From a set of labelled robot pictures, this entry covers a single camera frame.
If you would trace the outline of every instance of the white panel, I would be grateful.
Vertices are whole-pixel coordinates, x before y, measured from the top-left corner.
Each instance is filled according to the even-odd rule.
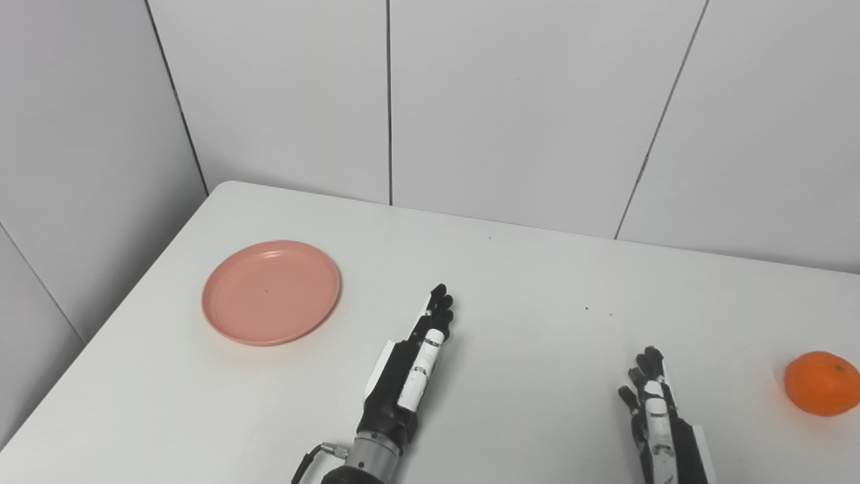
[[[613,236],[702,7],[392,0],[394,203]]]
[[[145,3],[2,3],[0,59],[0,220],[89,338],[205,196]]]
[[[82,348],[0,228],[0,448]]]
[[[858,18],[713,0],[621,237],[860,270]]]
[[[150,0],[206,182],[388,201],[385,0]]]

